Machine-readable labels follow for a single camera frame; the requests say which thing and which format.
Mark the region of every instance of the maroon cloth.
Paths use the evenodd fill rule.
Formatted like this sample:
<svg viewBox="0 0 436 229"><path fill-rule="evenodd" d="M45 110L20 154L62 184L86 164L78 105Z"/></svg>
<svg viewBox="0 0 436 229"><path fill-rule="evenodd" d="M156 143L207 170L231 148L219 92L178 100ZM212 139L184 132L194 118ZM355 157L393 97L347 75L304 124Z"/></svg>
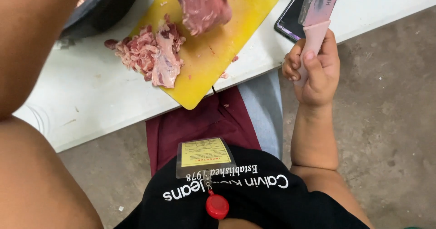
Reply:
<svg viewBox="0 0 436 229"><path fill-rule="evenodd" d="M193 110L179 108L150 119L146 130L152 176L177 155L180 142L223 137L228 145L260 150L236 86L204 98Z"/></svg>

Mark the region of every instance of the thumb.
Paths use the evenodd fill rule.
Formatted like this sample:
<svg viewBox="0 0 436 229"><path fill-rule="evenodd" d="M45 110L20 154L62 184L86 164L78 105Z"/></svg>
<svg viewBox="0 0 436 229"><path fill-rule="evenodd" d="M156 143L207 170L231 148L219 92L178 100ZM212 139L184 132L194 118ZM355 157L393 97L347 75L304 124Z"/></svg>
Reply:
<svg viewBox="0 0 436 229"><path fill-rule="evenodd" d="M327 81L321 62L313 51L308 51L303 56L303 64L309 75L309 83L313 90L322 89Z"/></svg>

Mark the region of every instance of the pink knife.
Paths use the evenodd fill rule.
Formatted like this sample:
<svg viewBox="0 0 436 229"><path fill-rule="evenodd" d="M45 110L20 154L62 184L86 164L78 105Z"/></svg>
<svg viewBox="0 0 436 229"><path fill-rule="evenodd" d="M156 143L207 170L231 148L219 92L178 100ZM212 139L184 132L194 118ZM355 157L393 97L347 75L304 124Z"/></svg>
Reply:
<svg viewBox="0 0 436 229"><path fill-rule="evenodd" d="M301 75L299 81L294 84L303 87L307 81L307 70L303 65L302 56L312 50L318 54L324 37L330 25L330 15L336 0L304 0L298 23L304 26L306 44L301 53L301 67L298 72Z"/></svg>

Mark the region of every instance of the phone screen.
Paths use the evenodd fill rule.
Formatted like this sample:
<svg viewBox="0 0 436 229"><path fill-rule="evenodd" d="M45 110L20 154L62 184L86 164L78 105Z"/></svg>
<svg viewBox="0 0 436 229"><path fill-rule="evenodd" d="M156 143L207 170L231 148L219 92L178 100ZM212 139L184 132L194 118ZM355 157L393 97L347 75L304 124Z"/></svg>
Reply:
<svg viewBox="0 0 436 229"><path fill-rule="evenodd" d="M298 17L300 16L303 2L304 0L292 0L275 24L275 29L279 30L280 33L293 42L297 42L301 38L306 38L302 30L303 25L298 23Z"/></svg>

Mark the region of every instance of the gray floor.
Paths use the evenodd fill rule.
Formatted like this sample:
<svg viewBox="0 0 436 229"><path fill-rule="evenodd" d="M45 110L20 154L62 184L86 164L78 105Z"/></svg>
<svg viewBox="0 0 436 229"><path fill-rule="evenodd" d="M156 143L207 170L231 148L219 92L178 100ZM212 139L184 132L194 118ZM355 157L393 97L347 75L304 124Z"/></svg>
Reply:
<svg viewBox="0 0 436 229"><path fill-rule="evenodd" d="M435 23L433 7L339 46L340 172L377 228L436 228ZM289 165L297 102L283 78L281 89ZM60 156L106 228L134 209L150 180L144 122Z"/></svg>

